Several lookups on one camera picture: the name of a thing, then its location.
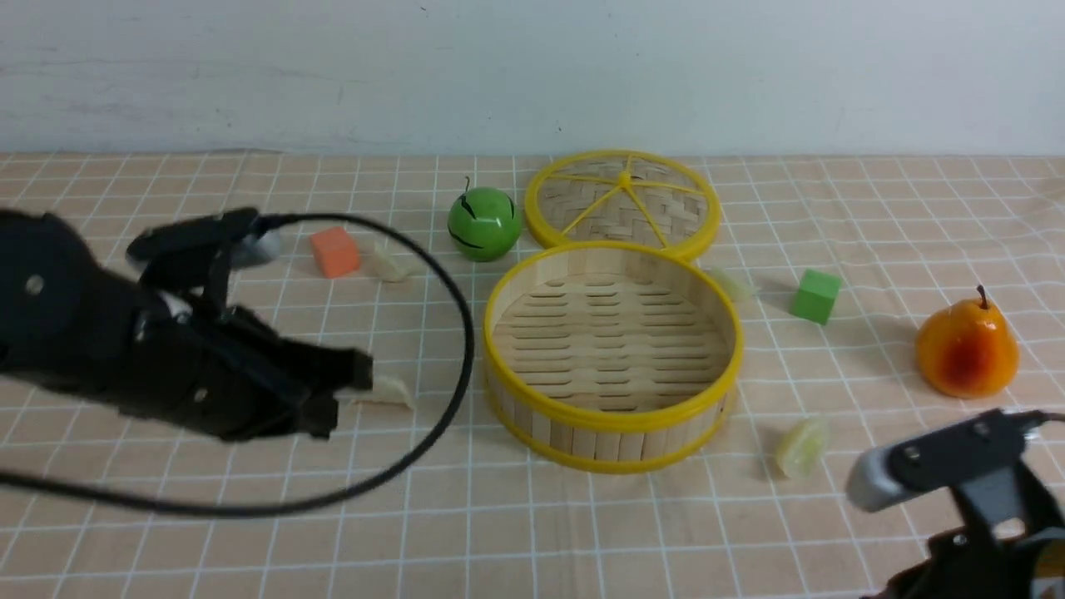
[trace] green cube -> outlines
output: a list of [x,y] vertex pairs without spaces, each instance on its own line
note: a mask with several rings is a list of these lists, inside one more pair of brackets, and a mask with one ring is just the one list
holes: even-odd
[[841,286],[842,280],[835,275],[807,270],[799,282],[799,291],[791,301],[791,315],[820,325],[828,324]]

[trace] woven bamboo lid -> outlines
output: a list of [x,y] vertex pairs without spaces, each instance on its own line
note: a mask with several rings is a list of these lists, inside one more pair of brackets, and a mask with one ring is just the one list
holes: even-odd
[[679,162],[601,150],[540,171],[525,194],[525,216],[545,248],[611,240],[690,261],[714,242],[721,207],[714,188]]

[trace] white wall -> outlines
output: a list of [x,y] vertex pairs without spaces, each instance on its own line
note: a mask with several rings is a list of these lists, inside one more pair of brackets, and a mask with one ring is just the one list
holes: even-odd
[[1063,0],[0,0],[0,150],[1065,153]]

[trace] orange cube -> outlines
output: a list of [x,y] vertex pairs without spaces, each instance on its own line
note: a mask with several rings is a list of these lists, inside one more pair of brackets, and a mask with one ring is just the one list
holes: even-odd
[[311,236],[314,261],[326,278],[337,278],[359,270],[359,247],[344,227],[331,227]]

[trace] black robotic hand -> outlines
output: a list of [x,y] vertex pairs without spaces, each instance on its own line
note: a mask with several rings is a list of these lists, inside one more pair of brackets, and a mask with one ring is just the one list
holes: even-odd
[[[929,539],[930,557],[902,571],[872,599],[1042,599],[1065,596],[1065,521],[1053,495],[1023,463],[1027,435],[1061,415],[972,419],[875,448],[851,471],[847,496],[873,513],[949,489],[963,525]],[[996,527],[1023,532],[1000,538]]]
[[236,210],[146,231],[129,247],[132,281],[60,218],[0,212],[0,255],[17,257],[0,274],[0,373],[224,441],[328,438],[334,393],[371,389],[373,358],[284,339],[226,305],[234,258],[271,258],[262,228]]

